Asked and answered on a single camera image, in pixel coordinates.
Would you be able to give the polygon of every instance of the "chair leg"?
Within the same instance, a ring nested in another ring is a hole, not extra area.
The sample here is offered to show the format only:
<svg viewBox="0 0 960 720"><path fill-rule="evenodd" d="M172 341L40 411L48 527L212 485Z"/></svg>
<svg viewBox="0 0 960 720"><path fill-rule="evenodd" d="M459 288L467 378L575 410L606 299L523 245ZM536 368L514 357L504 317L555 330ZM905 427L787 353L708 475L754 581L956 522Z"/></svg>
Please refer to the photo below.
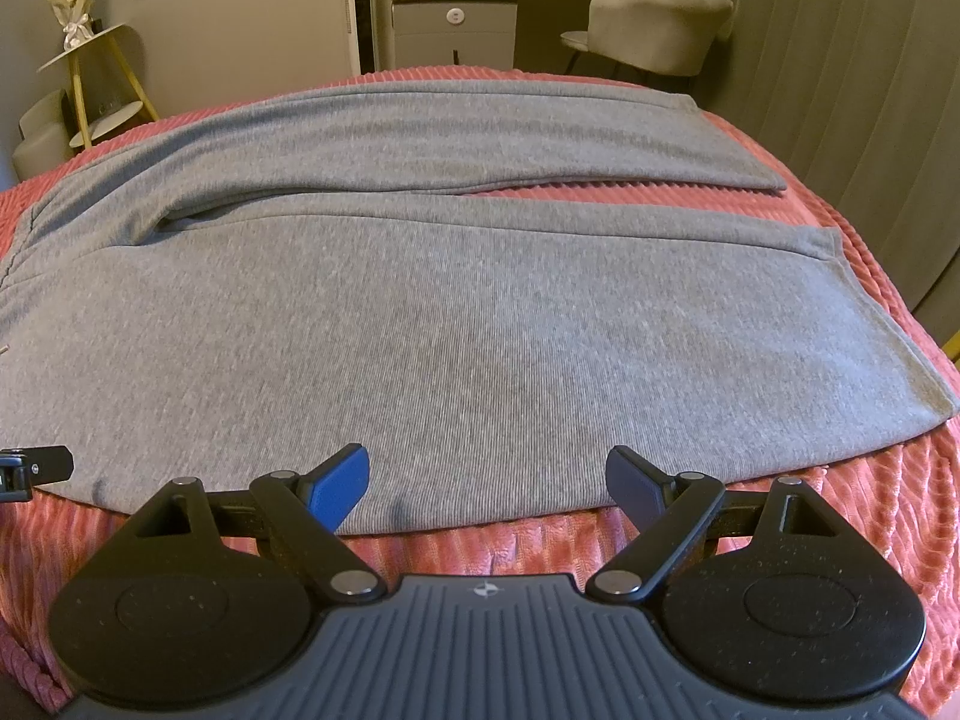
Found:
<svg viewBox="0 0 960 720"><path fill-rule="evenodd" d="M73 104L77 108L77 124L80 124L80 135L83 136L83 148L93 148L90 140L90 125L86 120L86 103L83 101L83 82L80 81L80 57L77 52L67 57L70 65L70 79L73 81Z"/></svg>
<svg viewBox="0 0 960 720"><path fill-rule="evenodd" d="M147 97L147 93L143 91L140 81L133 74L133 68L130 66L130 63L128 63L127 57L123 56L123 52L117 45L113 35L107 35L107 45L110 47L110 52L113 54L113 58L116 60L117 65L120 66L120 70L123 71L123 75L127 77L128 83L131 85L131 87L133 87L133 93L136 94L141 103L143 103L143 107L147 111L147 115L155 122L158 122L160 120L160 116L157 114L157 108L154 108L154 104L150 102L149 98Z"/></svg>
<svg viewBox="0 0 960 720"><path fill-rule="evenodd" d="M573 73L573 66L577 64L577 60L580 58L580 52L573 52L573 56L570 57L570 62L566 65L566 70L563 71L565 76L569 76Z"/></svg>

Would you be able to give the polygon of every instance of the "drawer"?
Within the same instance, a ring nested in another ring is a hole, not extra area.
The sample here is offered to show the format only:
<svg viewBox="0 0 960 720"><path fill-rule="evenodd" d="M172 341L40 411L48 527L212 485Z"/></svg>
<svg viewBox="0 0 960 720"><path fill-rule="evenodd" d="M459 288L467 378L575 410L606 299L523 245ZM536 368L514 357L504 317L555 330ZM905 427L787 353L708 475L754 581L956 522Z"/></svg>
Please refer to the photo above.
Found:
<svg viewBox="0 0 960 720"><path fill-rule="evenodd" d="M514 35L507 32L395 35L394 60L397 68L460 64L512 70Z"/></svg>
<svg viewBox="0 0 960 720"><path fill-rule="evenodd" d="M459 8L461 23L450 23L446 14ZM517 28L515 2L398 2L394 5L394 34L443 34L444 32L510 32Z"/></svg>

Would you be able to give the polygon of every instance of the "wall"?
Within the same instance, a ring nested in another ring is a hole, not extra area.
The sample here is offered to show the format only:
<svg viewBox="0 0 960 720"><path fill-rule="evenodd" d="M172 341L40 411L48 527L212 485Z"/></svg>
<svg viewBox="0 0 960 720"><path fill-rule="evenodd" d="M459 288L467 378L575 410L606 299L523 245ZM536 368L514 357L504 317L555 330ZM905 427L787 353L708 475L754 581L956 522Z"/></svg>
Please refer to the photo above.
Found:
<svg viewBox="0 0 960 720"><path fill-rule="evenodd" d="M695 97L846 215L942 343L957 292L924 304L960 247L960 0L734 2Z"/></svg>
<svg viewBox="0 0 960 720"><path fill-rule="evenodd" d="M44 1L0 0L0 12L3 157L19 143L17 121L24 111L68 80L65 63L35 73L62 50L64 39ZM162 116L352 74L344 0L96 0L94 15L107 25L131 25L118 40ZM110 76L104 74L114 69L99 50L88 53L94 52L85 66L96 112L109 101L103 90Z"/></svg>

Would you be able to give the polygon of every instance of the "black clamp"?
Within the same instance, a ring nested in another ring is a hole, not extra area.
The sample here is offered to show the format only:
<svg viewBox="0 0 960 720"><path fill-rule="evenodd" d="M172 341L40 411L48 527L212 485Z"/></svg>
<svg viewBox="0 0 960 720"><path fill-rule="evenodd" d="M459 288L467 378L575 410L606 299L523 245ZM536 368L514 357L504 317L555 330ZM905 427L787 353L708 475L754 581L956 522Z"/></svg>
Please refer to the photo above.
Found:
<svg viewBox="0 0 960 720"><path fill-rule="evenodd" d="M73 473L73 455L65 446L0 449L0 504L26 503L37 485L65 482Z"/></svg>
<svg viewBox="0 0 960 720"><path fill-rule="evenodd" d="M920 600L802 479L779 477L769 493L725 490L618 446L607 487L640 535L587 581L587 595L644 605L701 674L790 704L848 701L906 679L925 635ZM714 554L730 536L751 541Z"/></svg>
<svg viewBox="0 0 960 720"><path fill-rule="evenodd" d="M179 707L267 677L325 610L386 592L332 532L367 483L359 445L304 476L274 471L233 493L206 493L192 476L168 482L54 601L50 637L72 685ZM221 536L256 539L262 557Z"/></svg>

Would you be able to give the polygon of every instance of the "pink fabric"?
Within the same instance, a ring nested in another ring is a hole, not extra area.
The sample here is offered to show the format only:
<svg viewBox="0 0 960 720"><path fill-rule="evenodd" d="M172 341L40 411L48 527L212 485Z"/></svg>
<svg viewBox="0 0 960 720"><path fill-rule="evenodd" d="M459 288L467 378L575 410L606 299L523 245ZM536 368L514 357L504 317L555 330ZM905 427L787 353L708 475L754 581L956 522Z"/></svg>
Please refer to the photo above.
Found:
<svg viewBox="0 0 960 720"><path fill-rule="evenodd" d="M344 83L452 77L549 79L551 76L444 67L363 76ZM181 127L214 112L190 113L138 127L83 153L54 172L0 194L0 252L10 245L19 215L71 170L126 143ZM717 117L709 119L761 161L778 170L789 184L786 193L776 197L693 186L590 184L531 187L490 194L677 205L791 224L837 226L843 233L845 253L864 289L890 312L954 389L960 391L960 374L910 316L890 280L846 220L750 138ZM829 468L808 469L803 474L901 571L923 600L928 613L928 635L902 694L927 714L937 712L960 685L959 443L960 418L955 418L904 445ZM770 480L759 480L741 487L762 490L769 484ZM0 507L0 667L13 674L46 709L62 706L69 695L46 632L52 600L124 519L122 514L44 493L37 493L30 504ZM573 574L582 586L590 574L633 536L635 531L618 509L594 509L431 533L349 538L347 542L391 582L402 573L415 572L565 571ZM247 543L232 545L242 549L250 547Z"/></svg>

